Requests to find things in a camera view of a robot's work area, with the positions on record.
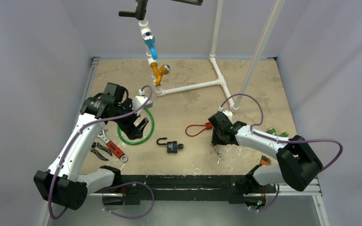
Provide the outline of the red cable lock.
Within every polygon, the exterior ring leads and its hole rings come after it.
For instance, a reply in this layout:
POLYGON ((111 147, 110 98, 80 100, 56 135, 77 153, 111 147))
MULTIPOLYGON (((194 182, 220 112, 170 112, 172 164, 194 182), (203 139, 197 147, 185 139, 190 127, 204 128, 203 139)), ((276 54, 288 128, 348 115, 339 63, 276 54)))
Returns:
POLYGON ((196 137, 196 136, 200 135, 202 132, 211 130, 212 128, 213 128, 212 124, 210 122, 206 122, 204 124, 188 125, 184 131, 188 137, 196 137))

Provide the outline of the black padlock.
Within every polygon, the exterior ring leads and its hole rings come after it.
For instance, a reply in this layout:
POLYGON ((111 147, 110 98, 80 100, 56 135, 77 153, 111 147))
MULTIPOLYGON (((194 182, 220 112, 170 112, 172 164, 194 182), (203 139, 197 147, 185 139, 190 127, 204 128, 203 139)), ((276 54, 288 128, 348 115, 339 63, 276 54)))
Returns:
POLYGON ((167 153, 177 153, 178 143, 177 141, 167 141, 166 137, 161 137, 156 140, 156 144, 160 146, 166 146, 167 153))

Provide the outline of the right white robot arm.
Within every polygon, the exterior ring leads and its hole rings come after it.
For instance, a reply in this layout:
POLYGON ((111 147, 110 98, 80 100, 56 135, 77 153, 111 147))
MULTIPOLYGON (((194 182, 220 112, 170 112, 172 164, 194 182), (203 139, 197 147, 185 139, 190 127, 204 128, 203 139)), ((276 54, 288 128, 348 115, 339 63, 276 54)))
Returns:
POLYGON ((323 164, 301 136, 277 137, 257 131, 244 122, 232 123, 217 112, 208 121, 213 127, 216 145, 238 145, 260 151, 277 160, 276 164, 258 164, 245 176, 245 193, 256 192, 269 184, 287 184, 302 192, 322 171, 323 164))

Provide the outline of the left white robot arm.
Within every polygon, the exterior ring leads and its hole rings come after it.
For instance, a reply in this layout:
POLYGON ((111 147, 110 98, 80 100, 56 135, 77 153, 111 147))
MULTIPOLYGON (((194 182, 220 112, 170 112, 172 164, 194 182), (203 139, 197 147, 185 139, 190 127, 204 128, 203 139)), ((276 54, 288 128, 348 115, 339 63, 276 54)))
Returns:
POLYGON ((145 95, 145 85, 139 94, 130 98, 128 90, 114 83, 107 83, 103 92, 84 100, 76 125, 58 157, 45 171, 37 171, 33 181, 42 198, 48 202, 49 211, 57 204, 64 209, 79 209, 86 197, 100 189, 111 193, 120 190, 120 171, 114 167, 101 166, 97 171, 81 175, 81 167, 95 139, 108 122, 114 121, 130 139, 143 137, 148 120, 139 125, 135 121, 140 112, 151 107, 151 95, 145 95))

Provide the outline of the silver key bunch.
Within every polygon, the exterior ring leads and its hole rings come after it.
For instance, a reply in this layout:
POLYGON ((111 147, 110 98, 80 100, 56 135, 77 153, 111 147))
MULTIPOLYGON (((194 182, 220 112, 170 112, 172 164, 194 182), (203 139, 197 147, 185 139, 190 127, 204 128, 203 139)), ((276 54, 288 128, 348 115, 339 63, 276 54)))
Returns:
POLYGON ((222 153, 220 152, 220 148, 218 146, 213 146, 214 153, 217 155, 217 165, 220 164, 222 160, 222 153))

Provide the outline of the orange hex key set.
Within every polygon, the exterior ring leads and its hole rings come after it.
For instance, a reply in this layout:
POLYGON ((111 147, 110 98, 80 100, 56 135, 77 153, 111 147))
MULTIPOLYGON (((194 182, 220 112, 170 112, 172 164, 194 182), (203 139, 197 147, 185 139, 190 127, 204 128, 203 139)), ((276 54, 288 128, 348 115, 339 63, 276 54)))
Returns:
POLYGON ((272 160, 269 157, 262 155, 259 164, 268 166, 272 164, 272 160))

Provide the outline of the orange tap valve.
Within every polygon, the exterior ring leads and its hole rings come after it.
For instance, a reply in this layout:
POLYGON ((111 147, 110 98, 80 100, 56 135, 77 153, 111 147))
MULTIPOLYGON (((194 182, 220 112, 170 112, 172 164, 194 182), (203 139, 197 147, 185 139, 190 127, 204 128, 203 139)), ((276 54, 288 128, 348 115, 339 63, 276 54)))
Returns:
POLYGON ((168 64, 163 64, 162 66, 158 67, 158 64, 156 62, 153 62, 150 64, 150 67, 153 70, 156 79, 156 81, 154 82, 155 86, 160 86, 162 77, 171 72, 171 68, 168 64))

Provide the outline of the blue tap valve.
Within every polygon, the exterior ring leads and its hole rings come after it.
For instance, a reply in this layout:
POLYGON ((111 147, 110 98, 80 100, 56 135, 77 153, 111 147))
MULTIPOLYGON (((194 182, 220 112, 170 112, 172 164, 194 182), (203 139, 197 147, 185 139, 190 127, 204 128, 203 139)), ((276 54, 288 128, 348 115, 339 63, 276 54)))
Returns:
POLYGON ((157 60, 158 54, 157 54, 156 47, 155 47, 155 42, 156 42, 155 35, 152 32, 145 32, 142 34, 142 38, 152 56, 152 58, 154 60, 157 60))

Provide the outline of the white pole with red stripe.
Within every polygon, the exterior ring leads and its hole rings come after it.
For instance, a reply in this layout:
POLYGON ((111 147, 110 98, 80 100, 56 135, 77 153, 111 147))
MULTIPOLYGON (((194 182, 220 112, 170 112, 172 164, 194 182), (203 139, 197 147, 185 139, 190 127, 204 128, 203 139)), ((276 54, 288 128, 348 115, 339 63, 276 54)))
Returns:
POLYGON ((283 5, 285 3, 285 0, 275 0, 273 3, 273 6, 271 8, 271 11, 269 13, 269 16, 267 18, 267 21, 265 23, 265 26, 263 28, 262 34, 259 38, 258 44, 256 46, 255 52, 253 54, 251 63, 248 67, 246 76, 244 78, 244 81, 241 85, 241 88, 239 90, 240 94, 245 94, 249 85, 249 82, 251 81, 254 73, 256 72, 256 69, 259 65, 260 59, 262 57, 262 54, 265 50, 265 47, 267 45, 267 42, 271 36, 271 33, 274 29, 274 26, 278 20, 278 17, 282 11, 283 5))

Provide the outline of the red handled adjustable wrench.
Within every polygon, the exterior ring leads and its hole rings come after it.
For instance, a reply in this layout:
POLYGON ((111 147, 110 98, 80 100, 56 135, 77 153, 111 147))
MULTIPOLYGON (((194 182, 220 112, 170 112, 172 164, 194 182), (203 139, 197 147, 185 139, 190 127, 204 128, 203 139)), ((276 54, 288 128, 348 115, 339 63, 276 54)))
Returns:
POLYGON ((103 129, 97 137, 106 144, 111 153, 114 154, 121 162, 127 162, 128 156, 106 136, 105 132, 106 129, 103 129))

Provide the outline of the white PVC pipe frame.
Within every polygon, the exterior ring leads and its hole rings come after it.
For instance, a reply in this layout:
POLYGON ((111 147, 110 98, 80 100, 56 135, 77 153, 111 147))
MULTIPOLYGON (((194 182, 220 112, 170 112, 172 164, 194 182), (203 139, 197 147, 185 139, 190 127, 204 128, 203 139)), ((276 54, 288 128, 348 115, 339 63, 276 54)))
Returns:
MULTIPOLYGON (((154 73, 153 73, 153 70, 152 70, 153 86, 155 88, 156 95, 158 97, 162 97, 162 96, 169 95, 169 94, 180 93, 180 92, 184 92, 184 91, 196 90, 196 89, 200 89, 200 88, 206 88, 206 87, 212 87, 212 86, 220 86, 222 88, 226 98, 227 98, 229 106, 230 107, 234 106, 234 101, 230 97, 231 94, 230 94, 230 90, 228 88, 228 85, 226 83, 226 79, 225 79, 224 75, 222 74, 222 72, 221 72, 221 70, 220 70, 220 68, 218 66, 218 63, 216 61, 216 58, 215 58, 217 42, 218 42, 218 34, 219 34, 220 22, 221 22, 221 16, 222 16, 222 8, 223 8, 223 1, 219 0, 217 2, 217 7, 216 7, 215 22, 214 22, 214 32, 213 32, 213 38, 212 38, 211 51, 210 51, 210 54, 209 54, 209 61, 210 61, 211 65, 213 66, 213 69, 214 69, 214 72, 215 72, 215 74, 217 76, 217 79, 213 80, 213 81, 207 81, 207 82, 202 82, 202 83, 197 83, 197 84, 192 84, 192 85, 186 85, 186 86, 172 88, 172 89, 164 89, 161 86, 155 86, 154 82, 156 81, 156 79, 155 79, 155 76, 154 76, 154 73)), ((150 27, 149 27, 149 22, 148 22, 147 19, 139 21, 139 28, 140 28, 141 36, 145 32, 152 32, 150 27)), ((157 60, 154 60, 152 58, 147 46, 146 46, 146 56, 147 56, 147 62, 148 62, 149 67, 150 67, 151 63, 153 63, 153 62, 157 63, 157 60)))

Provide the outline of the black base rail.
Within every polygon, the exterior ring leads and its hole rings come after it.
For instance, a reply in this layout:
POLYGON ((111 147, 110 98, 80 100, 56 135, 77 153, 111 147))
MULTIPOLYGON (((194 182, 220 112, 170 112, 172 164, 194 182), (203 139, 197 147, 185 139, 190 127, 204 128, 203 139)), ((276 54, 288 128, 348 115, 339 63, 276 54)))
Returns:
POLYGON ((110 188, 99 190, 123 195, 126 205, 150 200, 256 205, 276 191, 276 186, 256 185, 245 175, 122 175, 110 188))

